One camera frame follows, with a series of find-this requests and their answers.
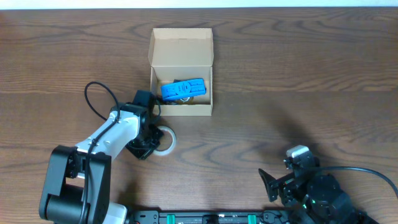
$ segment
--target open box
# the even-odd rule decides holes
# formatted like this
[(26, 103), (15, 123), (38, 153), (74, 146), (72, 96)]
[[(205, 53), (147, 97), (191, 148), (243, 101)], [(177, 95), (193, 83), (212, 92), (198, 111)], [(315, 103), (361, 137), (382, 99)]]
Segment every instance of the open box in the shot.
[[(206, 94), (193, 105), (161, 105), (162, 116), (211, 116), (213, 109), (213, 33), (209, 28), (155, 28), (148, 54), (150, 91), (161, 96), (162, 85), (174, 80), (202, 78)], [(159, 113), (154, 107), (154, 114)]]

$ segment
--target wooden table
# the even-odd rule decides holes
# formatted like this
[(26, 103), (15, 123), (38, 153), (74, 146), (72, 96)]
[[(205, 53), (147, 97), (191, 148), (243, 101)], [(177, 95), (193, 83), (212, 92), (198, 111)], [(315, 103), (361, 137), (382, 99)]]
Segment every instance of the wooden table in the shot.
[[(211, 27), (212, 117), (163, 117), (177, 134), (167, 157), (112, 164), (111, 200), (162, 210), (260, 210), (258, 168), (281, 177), (285, 150), (305, 144), (324, 166), (376, 169), (398, 184), (396, 8), (136, 9), (0, 12), (0, 222), (38, 215), (50, 153), (101, 123), (84, 86), (120, 101), (149, 89), (154, 27)], [(106, 114), (111, 97), (93, 87)], [(380, 178), (334, 172), (354, 204), (398, 223)]]

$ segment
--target box lid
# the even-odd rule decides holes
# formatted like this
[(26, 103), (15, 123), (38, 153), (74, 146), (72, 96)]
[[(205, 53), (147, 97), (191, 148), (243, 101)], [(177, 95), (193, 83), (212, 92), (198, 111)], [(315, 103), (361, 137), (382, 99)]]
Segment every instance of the box lid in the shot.
[(148, 59), (152, 67), (213, 65), (211, 28), (155, 28)]

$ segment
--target tape roll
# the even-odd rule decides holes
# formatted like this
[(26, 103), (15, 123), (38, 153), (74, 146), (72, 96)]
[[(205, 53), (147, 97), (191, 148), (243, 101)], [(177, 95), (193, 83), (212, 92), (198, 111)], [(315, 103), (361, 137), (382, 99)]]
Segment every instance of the tape roll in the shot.
[(166, 155), (169, 155), (170, 152), (172, 152), (173, 149), (175, 148), (175, 145), (176, 145), (176, 143), (177, 143), (177, 137), (175, 137), (174, 131), (173, 131), (171, 128), (169, 128), (169, 127), (166, 127), (166, 126), (158, 126), (157, 128), (159, 128), (161, 131), (165, 131), (165, 132), (169, 133), (169, 134), (172, 136), (172, 144), (171, 144), (170, 147), (169, 147), (168, 149), (166, 149), (166, 150), (163, 150), (163, 151), (154, 150), (153, 153), (154, 153), (156, 156), (166, 156)]

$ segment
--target blue package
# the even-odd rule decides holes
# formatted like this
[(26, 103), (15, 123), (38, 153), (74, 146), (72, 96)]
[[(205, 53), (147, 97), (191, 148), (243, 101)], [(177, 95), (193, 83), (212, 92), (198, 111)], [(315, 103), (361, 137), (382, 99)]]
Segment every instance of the blue package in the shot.
[(162, 86), (161, 90), (164, 101), (206, 94), (205, 82), (202, 78), (167, 84)]

